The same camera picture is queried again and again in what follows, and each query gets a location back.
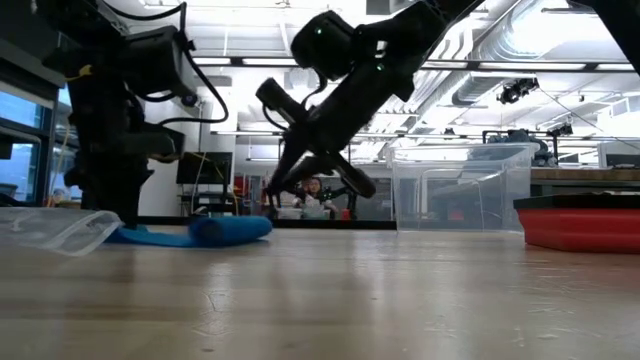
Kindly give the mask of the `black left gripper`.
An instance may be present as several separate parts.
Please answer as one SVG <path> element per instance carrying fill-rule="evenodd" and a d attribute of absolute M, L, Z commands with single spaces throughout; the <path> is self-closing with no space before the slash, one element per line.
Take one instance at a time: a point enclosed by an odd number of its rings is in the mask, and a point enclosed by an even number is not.
<path fill-rule="evenodd" d="M 148 159 L 175 160 L 185 135 L 145 120 L 137 97 L 115 75 L 78 75 L 67 80 L 79 148 L 64 183 L 100 200 L 131 200 L 150 177 Z M 84 210 L 115 213 L 125 228 L 138 228 L 138 216 L 83 199 Z"/>

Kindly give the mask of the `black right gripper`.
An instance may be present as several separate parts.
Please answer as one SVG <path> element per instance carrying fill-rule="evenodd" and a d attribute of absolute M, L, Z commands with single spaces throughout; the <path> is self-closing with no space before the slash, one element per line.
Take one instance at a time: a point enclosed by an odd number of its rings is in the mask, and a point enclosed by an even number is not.
<path fill-rule="evenodd" d="M 340 152 L 393 95 L 406 101 L 414 91 L 416 58 L 386 53 L 382 56 L 324 53 L 298 55 L 296 62 L 340 84 L 311 110 L 296 102 L 273 79 L 265 80 L 256 97 L 289 124 L 284 149 L 266 188 L 268 195 L 293 192 L 296 184 L 318 174 L 337 172 L 356 195 L 371 198 L 373 180 L 351 165 Z M 305 156 L 307 151 L 314 153 Z"/>

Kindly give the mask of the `clear plastic zip bag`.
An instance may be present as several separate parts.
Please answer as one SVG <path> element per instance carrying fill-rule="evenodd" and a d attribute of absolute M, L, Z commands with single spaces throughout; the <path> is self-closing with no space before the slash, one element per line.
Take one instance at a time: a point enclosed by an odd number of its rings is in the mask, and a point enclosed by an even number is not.
<path fill-rule="evenodd" d="M 0 208 L 0 244 L 84 256 L 101 245 L 122 222 L 110 211 L 44 207 Z"/>

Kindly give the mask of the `blue elastic bandage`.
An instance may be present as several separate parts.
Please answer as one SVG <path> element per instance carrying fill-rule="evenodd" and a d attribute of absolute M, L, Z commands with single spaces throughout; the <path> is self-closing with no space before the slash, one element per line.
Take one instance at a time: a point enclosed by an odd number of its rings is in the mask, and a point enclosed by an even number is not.
<path fill-rule="evenodd" d="M 259 242 L 273 230 L 264 216 L 195 217 L 186 234 L 152 232 L 139 226 L 115 230 L 109 244 L 149 245 L 173 248 L 227 248 Z"/>

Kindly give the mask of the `person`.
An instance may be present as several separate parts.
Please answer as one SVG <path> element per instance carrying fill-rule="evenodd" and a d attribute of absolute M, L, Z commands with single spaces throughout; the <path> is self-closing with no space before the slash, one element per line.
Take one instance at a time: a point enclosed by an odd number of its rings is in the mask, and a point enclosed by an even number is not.
<path fill-rule="evenodd" d="M 302 219 L 335 220 L 338 212 L 338 208 L 331 200 L 322 199 L 322 182 L 318 177 L 311 177 L 301 182 L 292 206 L 301 210 Z"/>

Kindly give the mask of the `black monitor stand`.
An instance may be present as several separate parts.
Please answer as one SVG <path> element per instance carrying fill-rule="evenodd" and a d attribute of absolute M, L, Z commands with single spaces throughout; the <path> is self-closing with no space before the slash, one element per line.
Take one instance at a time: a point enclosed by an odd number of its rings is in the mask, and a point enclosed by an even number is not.
<path fill-rule="evenodd" d="M 238 199 L 230 185 L 181 185 L 177 198 L 182 216 L 227 216 L 239 211 Z"/>

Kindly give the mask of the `black background monitor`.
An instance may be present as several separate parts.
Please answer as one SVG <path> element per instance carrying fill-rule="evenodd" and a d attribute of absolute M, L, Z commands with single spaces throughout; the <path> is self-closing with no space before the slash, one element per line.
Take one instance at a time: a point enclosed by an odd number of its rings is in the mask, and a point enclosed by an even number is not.
<path fill-rule="evenodd" d="M 178 161 L 179 185 L 225 185 L 230 182 L 231 152 L 188 152 Z"/>

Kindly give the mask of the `dark framed window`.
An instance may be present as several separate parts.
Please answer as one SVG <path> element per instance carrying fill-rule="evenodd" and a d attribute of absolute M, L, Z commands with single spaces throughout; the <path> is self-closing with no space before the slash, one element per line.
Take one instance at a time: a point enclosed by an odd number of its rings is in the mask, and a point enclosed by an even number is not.
<path fill-rule="evenodd" d="M 27 205 L 78 202 L 64 184 L 79 148 L 66 87 L 54 102 L 0 82 L 0 193 Z"/>

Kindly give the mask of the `small yellow tag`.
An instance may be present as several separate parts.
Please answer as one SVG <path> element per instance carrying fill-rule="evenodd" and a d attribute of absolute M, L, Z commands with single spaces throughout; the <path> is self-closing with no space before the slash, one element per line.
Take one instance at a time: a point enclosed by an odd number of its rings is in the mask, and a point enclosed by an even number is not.
<path fill-rule="evenodd" d="M 65 80 L 68 83 L 70 83 L 72 81 L 76 81 L 76 80 L 81 79 L 83 77 L 92 76 L 93 74 L 94 74 L 93 66 L 88 64 L 88 65 L 84 65 L 83 67 L 81 67 L 76 74 L 66 77 Z"/>

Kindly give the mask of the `clear plastic container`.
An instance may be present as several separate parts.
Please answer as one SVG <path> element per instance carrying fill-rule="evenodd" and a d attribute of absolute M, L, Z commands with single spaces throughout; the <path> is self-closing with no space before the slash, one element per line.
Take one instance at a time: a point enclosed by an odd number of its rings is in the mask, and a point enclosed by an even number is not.
<path fill-rule="evenodd" d="M 394 213 L 400 231 L 520 232 L 514 202 L 530 196 L 535 143 L 394 148 Z"/>

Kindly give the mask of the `black background robot rig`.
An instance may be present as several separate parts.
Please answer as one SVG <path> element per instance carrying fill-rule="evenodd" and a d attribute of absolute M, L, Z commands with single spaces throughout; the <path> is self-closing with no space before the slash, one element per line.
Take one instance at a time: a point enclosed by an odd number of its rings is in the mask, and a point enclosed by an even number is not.
<path fill-rule="evenodd" d="M 527 129 L 511 129 L 507 131 L 485 130 L 482 132 L 484 143 L 534 143 L 539 149 L 532 159 L 533 167 L 556 167 L 557 157 L 547 143 L 537 138 Z"/>

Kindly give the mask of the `wooden background table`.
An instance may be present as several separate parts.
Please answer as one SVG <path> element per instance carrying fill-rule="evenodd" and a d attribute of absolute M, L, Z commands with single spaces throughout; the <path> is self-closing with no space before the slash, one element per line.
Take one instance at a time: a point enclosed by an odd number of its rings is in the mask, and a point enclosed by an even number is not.
<path fill-rule="evenodd" d="M 639 169 L 532 168 L 532 196 L 574 193 L 640 194 Z"/>

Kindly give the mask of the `red tray with black rim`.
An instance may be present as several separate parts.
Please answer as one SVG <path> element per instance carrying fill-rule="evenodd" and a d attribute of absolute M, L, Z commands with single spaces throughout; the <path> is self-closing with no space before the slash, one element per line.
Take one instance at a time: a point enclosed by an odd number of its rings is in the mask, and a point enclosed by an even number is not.
<path fill-rule="evenodd" d="M 565 252 L 640 254 L 640 195 L 562 194 L 513 204 L 529 245 Z"/>

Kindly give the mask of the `small background monitor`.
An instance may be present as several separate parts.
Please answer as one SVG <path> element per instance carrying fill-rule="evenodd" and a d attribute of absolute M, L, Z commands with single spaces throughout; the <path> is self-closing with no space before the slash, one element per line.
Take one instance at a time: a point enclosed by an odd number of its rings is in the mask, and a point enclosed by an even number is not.
<path fill-rule="evenodd" d="M 608 168 L 640 169 L 640 155 L 636 154 L 608 154 L 605 156 Z"/>

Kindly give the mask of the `black aluminium table frame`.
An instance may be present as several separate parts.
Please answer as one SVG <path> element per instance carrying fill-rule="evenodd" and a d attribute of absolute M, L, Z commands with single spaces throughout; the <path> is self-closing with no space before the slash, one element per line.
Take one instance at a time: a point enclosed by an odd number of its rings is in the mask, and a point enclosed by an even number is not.
<path fill-rule="evenodd" d="M 137 221 L 149 226 L 187 226 L 202 216 L 175 217 L 175 216 L 139 216 Z M 283 229 L 328 229 L 328 230 L 380 230 L 396 231 L 395 221 L 370 221 L 370 220 L 292 220 L 276 219 L 271 221 L 274 228 Z"/>

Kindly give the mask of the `large silver air duct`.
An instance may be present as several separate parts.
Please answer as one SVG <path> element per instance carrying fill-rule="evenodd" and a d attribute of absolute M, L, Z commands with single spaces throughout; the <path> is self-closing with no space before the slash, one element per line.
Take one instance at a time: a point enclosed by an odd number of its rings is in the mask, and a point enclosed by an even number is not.
<path fill-rule="evenodd" d="M 624 62 L 595 12 L 572 0 L 521 0 L 469 54 L 489 61 Z"/>

